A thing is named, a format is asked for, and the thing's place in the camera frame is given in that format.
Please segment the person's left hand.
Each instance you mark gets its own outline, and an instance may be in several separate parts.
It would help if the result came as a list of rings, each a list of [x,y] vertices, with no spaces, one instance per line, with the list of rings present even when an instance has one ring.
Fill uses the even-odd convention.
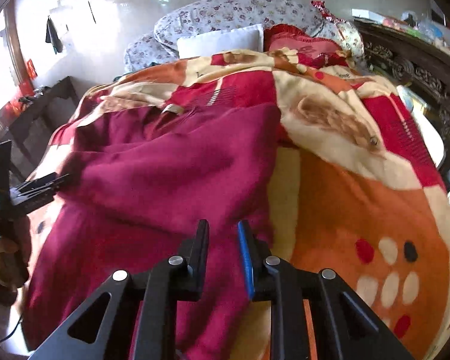
[[[0,236],[0,285],[9,289],[19,289],[28,281],[28,263],[32,252],[29,232],[24,232],[14,240]]]

